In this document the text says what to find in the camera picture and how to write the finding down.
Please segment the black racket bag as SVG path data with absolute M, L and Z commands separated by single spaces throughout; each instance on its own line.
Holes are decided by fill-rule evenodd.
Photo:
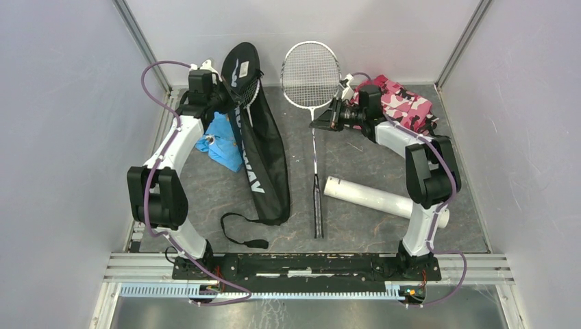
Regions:
M 258 216 L 255 222 L 280 226 L 291 215 L 288 166 L 282 136 L 262 87 L 262 76 L 258 50 L 250 42 L 239 43 L 224 59 L 221 77 L 235 97 L 235 108 L 228 117 Z M 251 105 L 252 127 L 240 105 L 242 92 L 256 78 L 260 78 L 261 88 Z

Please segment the white shuttlecock tube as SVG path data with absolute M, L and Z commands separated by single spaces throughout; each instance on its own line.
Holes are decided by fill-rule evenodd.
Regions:
M 326 180 L 324 195 L 412 220 L 414 202 L 409 197 L 332 176 Z

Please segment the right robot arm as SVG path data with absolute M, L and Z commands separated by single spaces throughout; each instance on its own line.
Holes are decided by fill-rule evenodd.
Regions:
M 424 267 L 432 266 L 436 226 L 460 190 L 461 179 L 449 137 L 428 137 L 404 127 L 386 113 L 381 98 L 380 87 L 373 84 L 359 89 L 354 105 L 336 95 L 310 127 L 339 132 L 345 125 L 356 125 L 370 141 L 405 160 L 412 209 L 408 229 L 399 242 L 395 268 L 401 278 L 412 280 Z

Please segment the white racket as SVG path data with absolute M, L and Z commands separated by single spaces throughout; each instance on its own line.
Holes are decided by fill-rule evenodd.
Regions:
M 244 109 L 248 116 L 248 122 L 250 126 L 254 126 L 253 120 L 251 117 L 251 105 L 257 99 L 258 93 L 261 88 L 260 78 L 254 79 L 248 87 L 242 92 L 242 100 L 240 107 Z
M 315 111 L 334 98 L 340 78 L 341 69 L 334 52 L 317 41 L 303 41 L 292 46 L 280 72 L 286 100 L 307 110 L 311 121 L 315 120 Z

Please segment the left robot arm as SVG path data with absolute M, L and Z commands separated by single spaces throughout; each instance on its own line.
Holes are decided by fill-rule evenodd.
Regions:
M 188 197 L 180 182 L 180 173 L 192 148 L 203 133 L 203 121 L 191 115 L 179 115 L 176 110 L 153 96 L 140 82 L 146 95 L 173 117 L 168 134 L 153 155 L 141 166 L 127 172 L 129 204 L 133 220 L 145 225 L 152 237 L 164 237 L 181 258 L 190 259 L 189 270 L 199 279 L 209 278 L 215 270 L 207 240 L 188 220 Z

